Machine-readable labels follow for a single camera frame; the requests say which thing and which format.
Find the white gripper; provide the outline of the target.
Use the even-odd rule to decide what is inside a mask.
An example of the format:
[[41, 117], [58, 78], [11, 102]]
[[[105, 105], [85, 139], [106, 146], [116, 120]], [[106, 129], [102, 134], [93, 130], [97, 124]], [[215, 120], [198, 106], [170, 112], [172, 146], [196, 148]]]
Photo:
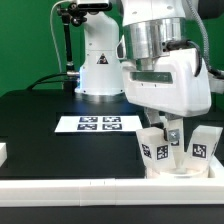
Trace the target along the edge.
[[[153, 71], [138, 71], [131, 61], [122, 63], [127, 100], [148, 107], [144, 113], [149, 125], [164, 128], [164, 138], [168, 142], [180, 139], [181, 118], [177, 115], [192, 117], [206, 114], [210, 109], [206, 66], [202, 63], [196, 76], [196, 58], [197, 51], [190, 48], [171, 51], [168, 56], [156, 59]], [[164, 124], [157, 110], [166, 112]]]

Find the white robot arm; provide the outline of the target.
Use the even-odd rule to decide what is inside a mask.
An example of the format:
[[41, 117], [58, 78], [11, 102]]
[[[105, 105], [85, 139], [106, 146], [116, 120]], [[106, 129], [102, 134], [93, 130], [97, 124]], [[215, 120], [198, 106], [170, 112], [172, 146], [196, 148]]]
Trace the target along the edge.
[[208, 112], [209, 77], [222, 72], [209, 65], [209, 47], [199, 48], [184, 37], [183, 26], [194, 19], [204, 40], [206, 29], [196, 8], [199, 0], [121, 0], [123, 36], [112, 54], [104, 39], [108, 29], [89, 17], [87, 34], [94, 45], [81, 67], [77, 92], [113, 95], [122, 83], [129, 102], [143, 106], [152, 125], [164, 112], [169, 122], [181, 122]]

